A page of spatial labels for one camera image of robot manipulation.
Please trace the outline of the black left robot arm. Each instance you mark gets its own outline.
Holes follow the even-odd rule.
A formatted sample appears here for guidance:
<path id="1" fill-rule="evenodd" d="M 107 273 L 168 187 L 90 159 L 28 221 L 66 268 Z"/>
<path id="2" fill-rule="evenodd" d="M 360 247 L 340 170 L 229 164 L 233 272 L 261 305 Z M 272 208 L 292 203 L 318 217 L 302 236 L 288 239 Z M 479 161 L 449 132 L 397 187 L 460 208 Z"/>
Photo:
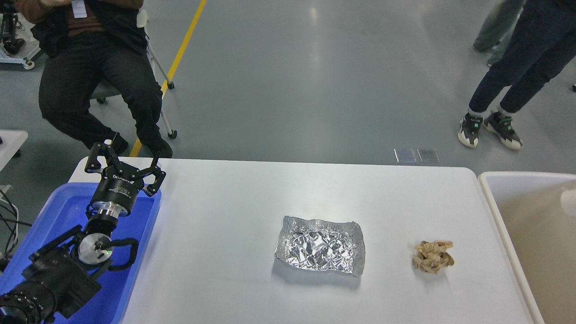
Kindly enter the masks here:
<path id="1" fill-rule="evenodd" d="M 88 222 L 74 226 L 30 255 L 23 282 L 1 295 L 3 324 L 51 324 L 55 314 L 70 318 L 102 289 L 106 271 L 131 267 L 137 257 L 136 238 L 113 240 L 120 217 L 129 216 L 139 192 L 152 197 L 166 176 L 155 153 L 148 168 L 119 160 L 111 144 L 96 143 L 85 172 L 101 180 L 86 206 Z"/>

